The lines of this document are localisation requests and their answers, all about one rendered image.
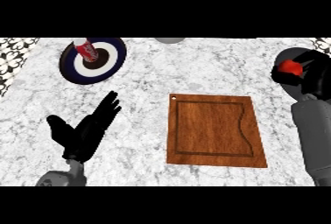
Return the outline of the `grey round object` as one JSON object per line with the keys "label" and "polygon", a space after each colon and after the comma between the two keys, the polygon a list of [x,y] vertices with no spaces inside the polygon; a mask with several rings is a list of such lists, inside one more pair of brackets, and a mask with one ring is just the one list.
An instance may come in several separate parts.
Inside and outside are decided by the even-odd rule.
{"label": "grey round object", "polygon": [[155,38],[163,44],[178,44],[185,38]]}

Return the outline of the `red can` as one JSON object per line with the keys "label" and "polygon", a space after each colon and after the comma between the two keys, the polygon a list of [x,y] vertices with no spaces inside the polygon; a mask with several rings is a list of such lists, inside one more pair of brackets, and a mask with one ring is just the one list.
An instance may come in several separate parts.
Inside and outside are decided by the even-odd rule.
{"label": "red can", "polygon": [[99,53],[86,38],[74,39],[74,47],[86,62],[95,62],[99,58]]}

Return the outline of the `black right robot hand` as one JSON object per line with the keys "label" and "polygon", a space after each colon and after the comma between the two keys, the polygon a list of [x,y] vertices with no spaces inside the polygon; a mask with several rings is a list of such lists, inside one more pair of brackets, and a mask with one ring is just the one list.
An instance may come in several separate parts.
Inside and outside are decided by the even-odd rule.
{"label": "black right robot hand", "polygon": [[278,66],[272,68],[272,80],[281,84],[302,86],[302,94],[311,94],[318,100],[331,100],[331,57],[317,50],[309,50],[300,54],[293,61],[303,66],[303,75],[278,71]]}

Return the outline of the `brown wooden cutting board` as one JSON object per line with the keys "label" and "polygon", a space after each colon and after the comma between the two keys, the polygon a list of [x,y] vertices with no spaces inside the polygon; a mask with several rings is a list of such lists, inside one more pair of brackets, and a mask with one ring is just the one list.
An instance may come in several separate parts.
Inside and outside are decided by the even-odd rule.
{"label": "brown wooden cutting board", "polygon": [[265,148],[249,96],[172,94],[167,162],[265,168]]}

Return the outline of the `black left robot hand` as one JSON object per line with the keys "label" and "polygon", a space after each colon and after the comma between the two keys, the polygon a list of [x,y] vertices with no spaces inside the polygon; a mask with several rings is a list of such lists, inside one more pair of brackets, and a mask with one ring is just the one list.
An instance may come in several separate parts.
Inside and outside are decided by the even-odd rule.
{"label": "black left robot hand", "polygon": [[65,148],[62,158],[86,163],[98,150],[105,131],[121,110],[119,93],[111,91],[101,101],[95,112],[80,121],[76,128],[65,120],[51,115],[46,118],[52,139]]}

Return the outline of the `grey pan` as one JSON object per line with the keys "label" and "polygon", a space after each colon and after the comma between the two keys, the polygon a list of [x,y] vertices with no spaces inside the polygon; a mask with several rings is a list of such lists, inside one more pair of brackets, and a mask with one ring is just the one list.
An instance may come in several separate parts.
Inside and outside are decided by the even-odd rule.
{"label": "grey pan", "polygon": [[[308,51],[309,49],[303,47],[287,48],[278,53],[274,64],[278,66],[284,60],[293,60],[300,54],[303,54]],[[291,86],[283,84],[283,89],[288,93],[288,95],[299,101],[303,96],[302,86]]]}

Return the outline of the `red tomato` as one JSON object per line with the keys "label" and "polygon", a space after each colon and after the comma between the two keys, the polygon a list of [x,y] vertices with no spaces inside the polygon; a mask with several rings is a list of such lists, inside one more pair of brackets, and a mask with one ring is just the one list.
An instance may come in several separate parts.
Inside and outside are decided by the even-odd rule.
{"label": "red tomato", "polygon": [[283,73],[290,73],[296,76],[303,75],[303,66],[299,62],[293,61],[291,59],[287,59],[281,62],[278,66],[278,71]]}

